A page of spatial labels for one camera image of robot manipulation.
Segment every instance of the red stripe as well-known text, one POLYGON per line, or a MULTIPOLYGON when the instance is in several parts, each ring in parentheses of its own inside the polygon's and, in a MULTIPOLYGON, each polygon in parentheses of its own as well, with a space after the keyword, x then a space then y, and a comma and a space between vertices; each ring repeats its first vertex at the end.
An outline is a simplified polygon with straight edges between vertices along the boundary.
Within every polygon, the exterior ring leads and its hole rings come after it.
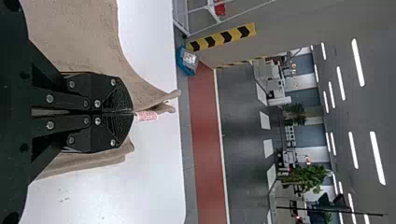
POLYGON ((189 95, 198 223, 226 224, 214 74, 203 63, 189 77, 189 95))

